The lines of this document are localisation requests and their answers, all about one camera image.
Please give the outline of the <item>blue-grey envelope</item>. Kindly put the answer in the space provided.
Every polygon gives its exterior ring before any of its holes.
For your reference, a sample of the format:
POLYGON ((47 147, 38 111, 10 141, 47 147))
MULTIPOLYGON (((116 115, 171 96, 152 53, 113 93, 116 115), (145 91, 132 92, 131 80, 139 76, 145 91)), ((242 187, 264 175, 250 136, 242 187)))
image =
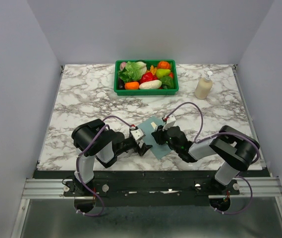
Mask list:
POLYGON ((155 130, 153 129, 153 127, 151 126, 151 122, 154 122, 157 127, 159 125, 163 125, 164 122, 161 118, 158 117, 151 117, 145 121, 143 121, 142 123, 140 123, 138 125, 138 128, 142 129, 143 132, 145 133, 145 137, 143 138, 143 141, 147 144, 147 145, 152 145, 152 148, 150 149, 151 152, 154 154, 154 156, 160 160, 161 158, 163 158, 164 156, 168 155, 171 152, 171 149, 165 144, 165 145, 158 145, 153 136, 151 135, 152 132, 154 132, 155 130))

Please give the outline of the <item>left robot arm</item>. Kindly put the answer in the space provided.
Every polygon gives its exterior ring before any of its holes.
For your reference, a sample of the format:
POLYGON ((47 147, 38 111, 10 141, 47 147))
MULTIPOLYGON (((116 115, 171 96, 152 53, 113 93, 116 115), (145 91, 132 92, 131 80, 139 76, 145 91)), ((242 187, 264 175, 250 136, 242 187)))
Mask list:
POLYGON ((126 137, 122 132, 110 129, 101 119, 84 123, 72 132, 71 138, 77 149, 75 190, 82 196, 92 190, 94 161, 99 161, 105 168, 111 167, 119 155, 134 151, 143 156, 153 146, 141 143, 145 137, 143 131, 133 126, 126 137))

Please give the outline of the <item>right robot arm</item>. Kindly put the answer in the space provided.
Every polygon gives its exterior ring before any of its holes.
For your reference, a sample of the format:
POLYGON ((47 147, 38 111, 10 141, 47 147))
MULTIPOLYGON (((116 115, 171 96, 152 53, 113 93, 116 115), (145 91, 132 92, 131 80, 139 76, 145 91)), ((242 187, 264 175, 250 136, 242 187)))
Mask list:
POLYGON ((166 144, 187 163, 219 155, 224 163, 210 182, 211 191, 215 194, 226 191, 231 180, 240 172, 247 171, 260 157, 260 144, 228 125, 223 126, 218 133, 198 142, 189 141, 179 126, 164 130, 160 125, 152 132, 152 136, 157 144, 166 144))

